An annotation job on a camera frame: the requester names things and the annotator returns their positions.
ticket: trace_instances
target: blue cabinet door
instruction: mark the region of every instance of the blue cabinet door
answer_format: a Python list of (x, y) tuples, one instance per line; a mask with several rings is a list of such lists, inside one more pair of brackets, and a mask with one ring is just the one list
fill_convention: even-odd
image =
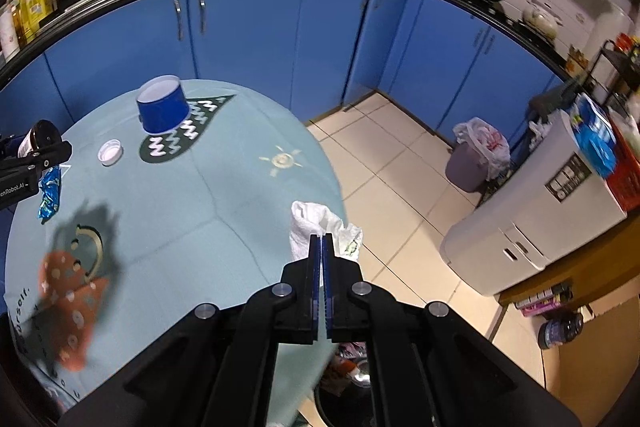
[(438, 131), (453, 141), (453, 126), (477, 116), (503, 136), (513, 137), (529, 100), (545, 90), (552, 76), (526, 49), (492, 29)]
[(389, 95), (432, 129), (447, 112), (488, 25), (443, 0), (424, 0)]
[(378, 84), (378, 89), (384, 93), (389, 94), (389, 89), (391, 89), (391, 85), (396, 79), (400, 62), (404, 56), (409, 38), (414, 31), (415, 22), (418, 19), (418, 13), (420, 13), (423, 1), (424, 0), (406, 0), (404, 4), (398, 29), (396, 30), (391, 48), (389, 49), (389, 54), (386, 57), (385, 68), (382, 71), (380, 84)]
[(186, 6), (186, 0), (135, 1), (45, 52), (74, 120), (155, 76), (195, 77)]
[(344, 103), (354, 103), (380, 85), (406, 0), (369, 0), (353, 56)]
[(302, 0), (290, 108), (299, 120), (341, 104), (365, 3)]
[(52, 121), (60, 132), (73, 125), (41, 55), (0, 91), (0, 134), (25, 134), (43, 119)]
[(299, 11), (300, 0), (189, 0), (198, 78), (249, 87), (289, 108)]

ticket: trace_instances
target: snack wrapper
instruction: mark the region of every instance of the snack wrapper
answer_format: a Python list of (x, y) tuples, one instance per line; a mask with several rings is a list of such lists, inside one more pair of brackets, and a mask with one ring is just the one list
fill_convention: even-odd
[(42, 203), (38, 209), (38, 219), (46, 221), (53, 216), (60, 206), (60, 166), (45, 171), (40, 180)]

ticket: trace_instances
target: beige floor tile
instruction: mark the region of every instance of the beige floor tile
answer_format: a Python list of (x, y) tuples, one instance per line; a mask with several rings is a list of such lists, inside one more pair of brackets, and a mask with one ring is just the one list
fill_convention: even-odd
[(298, 406), (300, 414), (305, 417), (311, 427), (326, 427), (326, 423), (322, 421), (316, 408), (316, 403), (308, 397)]
[(324, 140), (327, 136), (329, 136), (327, 133), (325, 133), (322, 129), (320, 129), (315, 123), (309, 124), (308, 126), (306, 126), (306, 129), (314, 136), (314, 138), (316, 138), (316, 140), (321, 141)]
[(405, 147), (369, 118), (338, 131), (334, 139), (372, 172), (378, 172)]
[(378, 173), (404, 201), (427, 217), (449, 182), (434, 171), (416, 153), (406, 149)]
[(363, 117), (364, 115), (359, 110), (350, 107), (346, 111), (340, 110), (334, 112), (319, 122), (316, 122), (316, 125), (328, 135), (332, 135)]
[(320, 142), (320, 145), (334, 168), (344, 199), (351, 196), (358, 187), (373, 177), (373, 172), (356, 160), (333, 138), (327, 137)]
[(382, 96), (380, 93), (375, 92), (366, 100), (362, 100), (359, 104), (356, 105), (356, 109), (364, 114), (369, 114), (376, 109), (379, 109), (383, 105), (386, 105), (389, 101)]
[(423, 221), (377, 177), (347, 198), (345, 206), (350, 223), (363, 231), (364, 245), (383, 263), (394, 256)]
[(509, 309), (494, 338), (494, 346), (507, 355), (540, 385), (545, 384), (542, 352), (535, 337), (522, 327), (514, 316), (515, 309)]
[(484, 336), (487, 336), (495, 316), (500, 313), (500, 304), (495, 297), (480, 295), (464, 281), (456, 288), (449, 305)]
[(460, 277), (438, 253), (442, 236), (426, 221), (387, 263), (404, 284), (425, 302), (448, 302)]
[(524, 330), (528, 331), (535, 339), (538, 338), (538, 331), (540, 326), (546, 322), (545, 317), (537, 315), (535, 317), (525, 317), (522, 312), (517, 310), (515, 306), (511, 305), (507, 309), (507, 314), (516, 321)]
[(409, 149), (436, 169), (440, 176), (445, 177), (444, 169), (451, 154), (449, 153), (449, 146), (440, 138), (427, 132), (412, 143)]
[(466, 198), (466, 201), (471, 203), (474, 208), (478, 205), (478, 202), (482, 197), (482, 194), (480, 192), (465, 192), (464, 190), (457, 188), (454, 184), (451, 184), (451, 186), (455, 188), (455, 190), (457, 190), (460, 194), (462, 194)]
[(471, 214), (473, 210), (474, 206), (449, 185), (429, 212), (427, 220), (436, 227), (438, 232), (445, 235), (453, 225)]
[(382, 261), (373, 255), (369, 248), (364, 245), (360, 247), (358, 263), (360, 264), (362, 278), (366, 281), (372, 281), (375, 279), (376, 275), (378, 275), (385, 267), (385, 265), (382, 264)]
[(426, 133), (424, 127), (392, 103), (383, 105), (368, 116), (406, 146), (410, 146), (421, 134)]
[(420, 306), (421, 308), (425, 306), (425, 302), (412, 292), (411, 288), (399, 280), (388, 268), (382, 270), (373, 282), (376, 286), (380, 286), (391, 293), (398, 302), (406, 302), (407, 304)]

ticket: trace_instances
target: cup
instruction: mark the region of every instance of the cup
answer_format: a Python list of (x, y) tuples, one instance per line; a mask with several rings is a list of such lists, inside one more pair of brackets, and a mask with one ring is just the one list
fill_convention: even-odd
[(180, 78), (156, 76), (140, 87), (136, 97), (140, 121), (148, 134), (164, 134), (177, 128), (189, 114)]

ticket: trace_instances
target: trash can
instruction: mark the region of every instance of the trash can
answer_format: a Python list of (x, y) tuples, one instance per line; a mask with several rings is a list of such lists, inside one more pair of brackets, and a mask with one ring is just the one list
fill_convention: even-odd
[(444, 171), (447, 180), (465, 192), (478, 192), (488, 173), (488, 163), (480, 153), (464, 142), (459, 144)]
[(445, 167), (447, 179), (465, 192), (477, 192), (484, 181), (509, 168), (507, 139), (480, 118), (453, 127), (458, 146)]

